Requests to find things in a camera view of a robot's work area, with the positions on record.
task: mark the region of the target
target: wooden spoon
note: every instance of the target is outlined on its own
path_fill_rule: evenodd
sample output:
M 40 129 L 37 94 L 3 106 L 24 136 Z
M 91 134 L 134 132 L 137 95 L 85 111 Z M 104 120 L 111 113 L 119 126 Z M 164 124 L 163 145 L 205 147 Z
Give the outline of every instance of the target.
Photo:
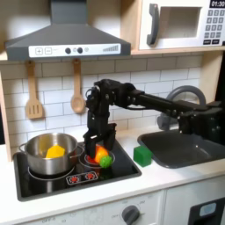
M 34 62 L 26 62 L 26 69 L 28 74 L 28 86 L 30 92 L 30 99 L 26 103 L 25 113 L 29 119 L 41 118 L 43 115 L 43 107 L 40 101 L 37 99 L 35 78 L 34 78 Z
M 71 100 L 71 107 L 75 113 L 82 113 L 85 108 L 85 101 L 81 95 L 81 61 L 74 60 L 74 96 Z

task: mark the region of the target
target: stove control panel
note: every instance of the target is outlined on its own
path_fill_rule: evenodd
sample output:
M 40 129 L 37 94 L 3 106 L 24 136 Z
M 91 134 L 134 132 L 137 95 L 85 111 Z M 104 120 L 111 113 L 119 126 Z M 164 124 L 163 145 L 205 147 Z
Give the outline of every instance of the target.
M 126 225 L 133 222 L 135 225 L 157 225 L 162 218 L 162 206 L 163 191 L 153 192 L 24 224 Z
M 30 46 L 28 49 L 31 58 L 76 57 L 98 54 L 120 54 L 121 44 Z

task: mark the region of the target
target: faucet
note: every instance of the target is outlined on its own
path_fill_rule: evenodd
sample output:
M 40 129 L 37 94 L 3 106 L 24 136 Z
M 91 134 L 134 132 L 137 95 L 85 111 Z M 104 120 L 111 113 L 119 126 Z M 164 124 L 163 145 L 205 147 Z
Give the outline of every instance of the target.
M 193 86 L 189 86 L 189 85 L 181 86 L 181 87 L 178 87 L 178 88 L 174 89 L 167 96 L 166 99 L 173 100 L 178 94 L 181 94 L 181 93 L 184 93 L 184 92 L 191 92 L 191 93 L 195 94 L 199 98 L 200 105 L 206 105 L 207 104 L 206 97 L 203 94 L 203 92 L 200 89 L 198 89 L 196 87 L 193 87 Z M 161 115 L 157 118 L 158 127 L 161 130 L 164 130 L 164 131 L 169 131 L 170 125 L 174 125 L 174 124 L 177 124 L 177 123 L 178 123 L 178 121 L 176 119 L 173 119 L 173 118 L 167 116 L 164 113 L 161 113 Z

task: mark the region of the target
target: cabinet door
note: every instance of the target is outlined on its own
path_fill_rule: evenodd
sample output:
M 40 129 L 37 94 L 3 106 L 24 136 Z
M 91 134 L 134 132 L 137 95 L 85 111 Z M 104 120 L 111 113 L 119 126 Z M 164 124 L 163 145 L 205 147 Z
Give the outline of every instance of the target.
M 171 188 L 166 193 L 163 225 L 187 225 L 191 207 L 224 197 L 224 176 Z M 221 224 L 225 224 L 224 213 Z

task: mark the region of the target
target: cabinet handle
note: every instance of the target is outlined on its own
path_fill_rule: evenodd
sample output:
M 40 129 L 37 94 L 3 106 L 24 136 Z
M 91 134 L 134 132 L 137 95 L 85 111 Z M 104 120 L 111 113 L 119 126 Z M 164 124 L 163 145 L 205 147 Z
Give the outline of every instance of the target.
M 152 16 L 151 34 L 147 36 L 147 44 L 149 46 L 156 43 L 158 30 L 159 30 L 159 10 L 158 4 L 150 4 L 149 13 Z

